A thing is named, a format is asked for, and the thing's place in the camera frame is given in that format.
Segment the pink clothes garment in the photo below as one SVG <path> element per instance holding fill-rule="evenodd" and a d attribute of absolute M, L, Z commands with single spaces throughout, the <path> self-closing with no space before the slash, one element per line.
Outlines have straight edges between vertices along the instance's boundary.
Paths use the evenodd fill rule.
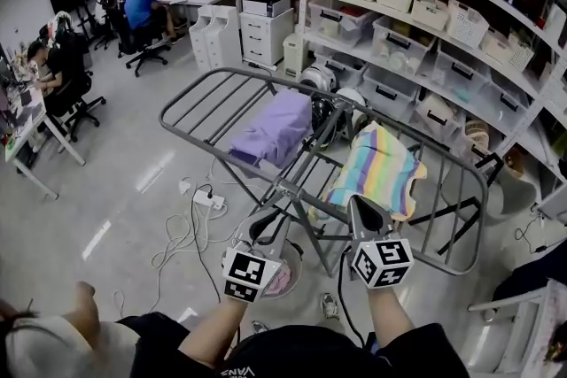
<path fill-rule="evenodd" d="M 271 281 L 269 286 L 265 290 L 265 294 L 280 295 L 285 291 L 285 288 L 290 284 L 292 278 L 292 271 L 287 264 L 282 264 L 275 275 L 274 279 Z"/>

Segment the grey chair with black legs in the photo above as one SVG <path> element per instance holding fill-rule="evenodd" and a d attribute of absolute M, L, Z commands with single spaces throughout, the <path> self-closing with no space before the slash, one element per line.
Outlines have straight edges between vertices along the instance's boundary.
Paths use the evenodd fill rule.
<path fill-rule="evenodd" d="M 461 251 L 477 258 L 488 228 L 536 201 L 535 185 L 515 176 L 496 154 L 473 155 L 473 161 L 450 153 L 426 157 L 432 175 L 414 186 L 417 211 L 403 223 L 404 236 L 423 262 L 449 268 Z"/>

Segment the white printer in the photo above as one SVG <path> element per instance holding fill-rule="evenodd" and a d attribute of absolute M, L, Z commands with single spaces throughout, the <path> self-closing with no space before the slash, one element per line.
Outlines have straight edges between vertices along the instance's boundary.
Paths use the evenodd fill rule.
<path fill-rule="evenodd" d="M 274 18 L 291 8 L 291 0 L 243 0 L 242 12 Z"/>

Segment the grey slatted laundry basket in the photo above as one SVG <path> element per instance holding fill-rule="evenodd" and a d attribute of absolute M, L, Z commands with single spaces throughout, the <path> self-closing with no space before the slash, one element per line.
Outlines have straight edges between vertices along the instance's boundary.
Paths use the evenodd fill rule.
<path fill-rule="evenodd" d="M 265 281 L 266 286 L 262 288 L 261 292 L 261 299 L 278 299 L 284 296 L 287 296 L 290 292 L 292 292 L 297 284 L 299 283 L 299 279 L 302 275 L 303 269 L 303 250 L 294 242 L 286 239 L 281 255 L 280 261 L 272 261 L 266 258 L 264 254 L 264 249 L 259 247 L 254 247 L 251 249 L 251 254 L 255 258 L 259 258 L 260 260 L 265 262 L 264 266 L 264 274 L 262 278 L 268 277 L 268 280 Z M 285 288 L 285 291 L 282 292 L 280 295 L 266 295 L 265 290 L 274 279 L 275 275 L 278 273 L 278 270 L 282 264 L 287 264 L 291 271 L 292 271 L 292 278 L 290 284 Z"/>

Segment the white chair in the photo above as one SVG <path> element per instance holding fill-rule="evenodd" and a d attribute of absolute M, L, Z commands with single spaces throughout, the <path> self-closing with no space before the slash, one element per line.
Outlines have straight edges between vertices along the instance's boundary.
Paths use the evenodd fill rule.
<path fill-rule="evenodd" d="M 483 321 L 465 362 L 470 378 L 558 378 L 563 365 L 548 358 L 557 329 L 567 322 L 567 286 L 545 287 L 469 305 Z"/>

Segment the black visor helmet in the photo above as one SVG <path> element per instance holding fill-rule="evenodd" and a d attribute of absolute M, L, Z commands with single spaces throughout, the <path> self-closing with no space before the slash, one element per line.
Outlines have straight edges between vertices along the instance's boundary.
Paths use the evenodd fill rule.
<path fill-rule="evenodd" d="M 334 121 L 331 116 L 340 106 L 346 103 L 340 99 L 327 99 L 322 96 L 311 96 L 312 105 L 312 129 L 313 141 L 315 144 L 320 138 L 325 128 L 330 125 L 329 133 L 324 136 L 320 144 L 320 150 L 327 150 L 346 129 L 346 109 L 344 109 Z"/>

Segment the purple t-shirt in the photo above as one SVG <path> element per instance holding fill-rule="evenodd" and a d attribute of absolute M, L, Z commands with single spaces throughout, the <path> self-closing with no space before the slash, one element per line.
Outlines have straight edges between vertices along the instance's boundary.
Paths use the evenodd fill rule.
<path fill-rule="evenodd" d="M 310 96 L 283 89 L 232 138 L 229 155 L 251 166 L 266 161 L 283 169 L 312 133 Z"/>

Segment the rainbow striped shirt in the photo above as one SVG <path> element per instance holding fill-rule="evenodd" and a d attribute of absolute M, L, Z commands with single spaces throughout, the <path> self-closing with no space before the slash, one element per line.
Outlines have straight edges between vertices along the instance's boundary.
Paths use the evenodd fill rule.
<path fill-rule="evenodd" d="M 322 201 L 345 210 L 348 200 L 359 195 L 382 207 L 394 220 L 403 221 L 416 209 L 410 195 L 413 182 L 427 176 L 426 166 L 373 121 L 351 142 L 347 161 Z"/>

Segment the woven straw basket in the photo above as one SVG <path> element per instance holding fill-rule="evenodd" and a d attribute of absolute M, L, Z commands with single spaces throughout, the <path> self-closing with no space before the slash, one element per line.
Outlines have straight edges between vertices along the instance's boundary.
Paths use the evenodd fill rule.
<path fill-rule="evenodd" d="M 489 126 L 483 120 L 466 120 L 463 133 L 466 145 L 476 146 L 481 151 L 489 151 Z"/>

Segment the black office chair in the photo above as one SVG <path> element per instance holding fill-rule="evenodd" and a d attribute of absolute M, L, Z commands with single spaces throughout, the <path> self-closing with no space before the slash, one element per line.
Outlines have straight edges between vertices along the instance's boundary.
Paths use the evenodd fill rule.
<path fill-rule="evenodd" d="M 99 35 L 99 41 L 94 45 L 94 50 L 103 47 L 104 50 L 108 48 L 111 41 L 117 38 L 113 30 L 112 22 L 109 13 L 116 9 L 116 0 L 95 0 L 95 28 L 94 35 Z"/>
<path fill-rule="evenodd" d="M 99 120 L 90 111 L 99 104 L 106 104 L 103 96 L 87 103 L 83 97 L 92 88 L 92 73 L 86 67 L 85 56 L 89 48 L 83 35 L 75 32 L 65 32 L 48 50 L 45 65 L 53 80 L 61 75 L 61 85 L 47 89 L 44 98 L 48 112 L 57 119 L 68 115 L 64 122 L 66 134 L 74 143 L 77 142 L 77 131 L 82 121 L 88 120 L 95 127 L 100 126 Z"/>
<path fill-rule="evenodd" d="M 170 51 L 171 46 L 165 42 L 160 29 L 153 25 L 132 29 L 126 16 L 118 8 L 107 10 L 106 16 L 119 37 L 119 58 L 124 55 L 133 56 L 125 63 L 125 67 L 131 69 L 136 63 L 135 77 L 140 76 L 142 66 L 148 61 L 157 61 L 163 66 L 168 64 L 161 53 Z"/>

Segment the white three-drawer cabinet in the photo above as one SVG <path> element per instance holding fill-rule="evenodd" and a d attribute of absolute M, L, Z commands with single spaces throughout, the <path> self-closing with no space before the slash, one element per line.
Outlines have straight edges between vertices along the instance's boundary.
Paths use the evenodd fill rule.
<path fill-rule="evenodd" d="M 263 66 L 276 66 L 284 58 L 284 39 L 294 30 L 292 8 L 276 17 L 240 13 L 244 59 Z"/>

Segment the grey metal drying rack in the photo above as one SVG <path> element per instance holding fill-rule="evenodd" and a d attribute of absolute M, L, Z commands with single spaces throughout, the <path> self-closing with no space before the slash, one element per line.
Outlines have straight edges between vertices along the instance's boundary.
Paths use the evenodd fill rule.
<path fill-rule="evenodd" d="M 337 110 L 316 130 L 315 137 L 301 142 L 299 150 L 293 154 L 289 165 L 278 174 L 270 174 L 265 170 L 231 157 L 228 152 L 217 147 L 216 144 L 264 96 L 275 96 L 281 89 L 294 89 L 306 95 L 317 95 L 337 105 Z M 441 208 L 439 207 L 441 193 L 437 191 L 431 212 L 421 217 L 410 218 L 407 221 L 409 226 L 425 223 L 427 228 L 432 230 L 438 217 L 450 213 L 457 215 L 464 208 L 474 207 L 476 211 L 473 216 L 450 235 L 448 242 L 441 247 L 436 258 L 427 254 L 425 245 L 413 251 L 414 257 L 418 261 L 445 274 L 459 276 L 470 272 L 474 267 L 473 265 L 468 265 L 463 270 L 459 270 L 452 268 L 448 262 L 454 244 L 471 228 L 477 230 L 472 259 L 478 260 L 485 226 L 489 187 L 493 183 L 493 179 L 485 177 L 479 166 L 471 165 L 454 156 L 446 146 L 432 140 L 413 127 L 337 93 L 325 92 L 304 84 L 283 80 L 273 76 L 269 71 L 251 72 L 229 67 L 214 69 L 200 75 L 166 103 L 159 114 L 159 123 L 168 132 L 214 156 L 231 175 L 233 182 L 244 191 L 247 191 L 248 187 L 242 179 L 243 174 L 250 174 L 254 178 L 267 182 L 268 188 L 262 197 L 253 199 L 257 209 L 277 206 L 281 199 L 287 199 L 288 203 L 295 209 L 290 215 L 291 218 L 306 230 L 325 272 L 333 274 L 334 266 L 327 260 L 328 253 L 321 248 L 320 243 L 322 241 L 351 242 L 353 234 L 327 235 L 322 228 L 309 221 L 305 209 L 307 206 L 314 207 L 340 222 L 346 222 L 346 215 L 339 209 L 323 202 L 319 196 L 306 191 L 304 186 L 321 161 L 330 165 L 330 176 L 338 174 L 338 171 L 343 168 L 343 163 L 322 152 L 322 141 L 338 124 L 340 118 L 350 122 L 354 112 L 360 112 L 368 120 L 376 121 L 398 138 L 406 136 L 412 140 L 409 151 L 413 157 L 420 158 L 424 152 L 428 151 L 438 155 L 442 165 L 450 163 L 453 167 L 459 169 L 462 178 L 472 178 L 473 186 L 478 188 L 478 195 L 466 197 L 464 194 L 459 194 L 454 204 L 448 204 Z"/>

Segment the person's left forearm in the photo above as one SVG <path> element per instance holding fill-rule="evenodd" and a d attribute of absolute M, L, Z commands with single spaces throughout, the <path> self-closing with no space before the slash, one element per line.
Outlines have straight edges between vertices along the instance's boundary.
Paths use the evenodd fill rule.
<path fill-rule="evenodd" d="M 215 368 L 228 352 L 248 305 L 235 298 L 223 299 L 191 330 L 178 351 L 204 366 Z"/>

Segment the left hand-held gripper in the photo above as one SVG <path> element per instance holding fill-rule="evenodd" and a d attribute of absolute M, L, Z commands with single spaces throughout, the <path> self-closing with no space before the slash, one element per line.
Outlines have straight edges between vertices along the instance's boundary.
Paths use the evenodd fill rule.
<path fill-rule="evenodd" d="M 284 243 L 291 225 L 289 215 L 281 215 L 279 207 L 258 210 L 246 217 L 237 230 L 236 241 L 226 250 L 221 259 L 222 276 L 225 279 L 224 295 L 246 303 L 260 299 L 262 288 L 268 277 L 262 278 L 265 262 L 255 258 L 251 249 L 264 249 L 266 258 L 280 261 Z M 255 243 L 260 235 L 273 223 L 264 243 Z"/>

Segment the person's right forearm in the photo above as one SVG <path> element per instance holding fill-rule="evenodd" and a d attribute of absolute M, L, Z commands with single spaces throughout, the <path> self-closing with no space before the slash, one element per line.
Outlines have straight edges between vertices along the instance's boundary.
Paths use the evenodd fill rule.
<path fill-rule="evenodd" d="M 415 328 L 392 288 L 369 289 L 369 310 L 380 347 Z"/>

